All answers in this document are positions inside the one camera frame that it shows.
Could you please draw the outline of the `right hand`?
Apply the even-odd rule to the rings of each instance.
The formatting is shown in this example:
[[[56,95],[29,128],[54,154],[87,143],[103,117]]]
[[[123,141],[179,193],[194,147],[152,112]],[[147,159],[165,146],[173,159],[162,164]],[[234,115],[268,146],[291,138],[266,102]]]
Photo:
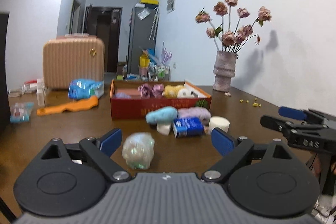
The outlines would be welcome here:
[[[319,184],[322,188],[328,176],[335,176],[335,162],[333,162],[333,159],[335,159],[335,156],[328,153],[311,153],[308,167],[319,180]]]

